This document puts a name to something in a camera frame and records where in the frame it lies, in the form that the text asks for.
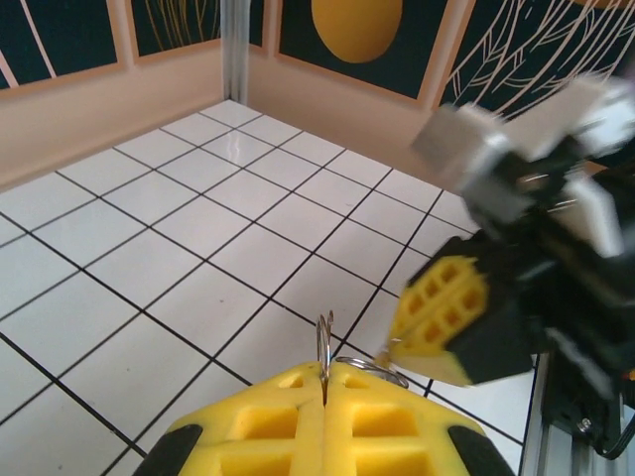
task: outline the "white tile floor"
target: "white tile floor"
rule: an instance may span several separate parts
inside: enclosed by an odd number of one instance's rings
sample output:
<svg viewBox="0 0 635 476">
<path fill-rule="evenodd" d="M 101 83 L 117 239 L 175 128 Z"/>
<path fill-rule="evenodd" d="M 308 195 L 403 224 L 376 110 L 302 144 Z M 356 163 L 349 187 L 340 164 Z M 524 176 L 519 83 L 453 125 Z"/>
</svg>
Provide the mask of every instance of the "white tile floor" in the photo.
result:
<svg viewBox="0 0 635 476">
<path fill-rule="evenodd" d="M 382 344 L 404 282 L 475 230 L 454 195 L 224 102 L 0 195 L 0 474 L 129 476 L 166 427 Z M 534 373 L 414 392 L 519 468 Z"/>
</svg>

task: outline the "cable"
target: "cable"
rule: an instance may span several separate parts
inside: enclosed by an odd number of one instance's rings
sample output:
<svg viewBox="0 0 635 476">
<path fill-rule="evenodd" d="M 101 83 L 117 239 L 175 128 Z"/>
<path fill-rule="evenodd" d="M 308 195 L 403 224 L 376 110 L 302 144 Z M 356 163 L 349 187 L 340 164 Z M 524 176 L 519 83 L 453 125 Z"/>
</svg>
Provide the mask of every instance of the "cable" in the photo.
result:
<svg viewBox="0 0 635 476">
<path fill-rule="evenodd" d="M 626 428 L 624 428 L 624 431 L 622 432 L 622 434 L 620 434 L 619 438 L 611 449 L 604 452 L 600 450 L 597 451 L 597 453 L 606 459 L 617 459 L 628 447 L 628 443 L 630 443 L 633 439 L 633 435 L 635 435 L 635 416 L 633 416 L 628 422 Z"/>
</svg>

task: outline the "key ring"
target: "key ring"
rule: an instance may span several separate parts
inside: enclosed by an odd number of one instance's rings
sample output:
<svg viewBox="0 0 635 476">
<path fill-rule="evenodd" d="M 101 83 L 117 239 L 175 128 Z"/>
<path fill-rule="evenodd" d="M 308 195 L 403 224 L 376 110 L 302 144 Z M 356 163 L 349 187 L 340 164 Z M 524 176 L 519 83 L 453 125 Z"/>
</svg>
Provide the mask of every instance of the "key ring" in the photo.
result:
<svg viewBox="0 0 635 476">
<path fill-rule="evenodd" d="M 328 318 L 323 315 L 319 315 L 317 321 L 317 359 L 321 365 L 321 372 L 319 378 L 322 381 L 324 387 L 324 394 L 326 386 L 328 385 L 328 375 L 330 371 L 330 330 L 333 325 L 333 311 L 328 312 Z"/>
<path fill-rule="evenodd" d="M 367 360 L 356 359 L 354 357 L 336 357 L 335 362 L 341 362 L 343 364 L 348 364 L 352 367 L 356 367 L 359 370 L 363 370 L 364 372 L 368 372 L 371 375 L 379 377 L 382 380 L 390 382 L 391 384 L 398 385 L 403 387 L 404 389 L 408 388 L 408 380 L 405 377 L 399 375 L 397 372 L 393 372 L 392 370 L 384 369 L 377 364 L 373 364 L 372 362 L 368 362 Z"/>
</svg>

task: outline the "yellow circle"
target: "yellow circle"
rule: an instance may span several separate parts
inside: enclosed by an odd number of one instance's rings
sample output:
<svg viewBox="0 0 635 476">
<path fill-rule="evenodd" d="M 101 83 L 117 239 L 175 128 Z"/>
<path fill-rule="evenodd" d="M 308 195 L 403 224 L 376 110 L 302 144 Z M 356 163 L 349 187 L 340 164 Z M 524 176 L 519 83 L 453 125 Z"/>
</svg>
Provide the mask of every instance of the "yellow circle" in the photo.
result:
<svg viewBox="0 0 635 476">
<path fill-rule="evenodd" d="M 317 33 L 340 60 L 368 62 L 393 43 L 403 0 L 313 0 Z"/>
</svg>

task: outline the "grid-patterned yellow pad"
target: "grid-patterned yellow pad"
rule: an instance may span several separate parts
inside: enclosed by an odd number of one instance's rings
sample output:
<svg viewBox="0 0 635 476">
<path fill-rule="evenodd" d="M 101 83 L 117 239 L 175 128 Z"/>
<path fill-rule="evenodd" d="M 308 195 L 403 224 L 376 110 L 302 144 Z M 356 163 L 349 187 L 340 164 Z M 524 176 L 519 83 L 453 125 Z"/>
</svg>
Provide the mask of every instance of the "grid-patterned yellow pad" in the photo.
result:
<svg viewBox="0 0 635 476">
<path fill-rule="evenodd" d="M 176 421 L 202 427 L 180 476 L 468 476 L 447 429 L 474 421 L 349 365 L 295 367 Z"/>
</svg>

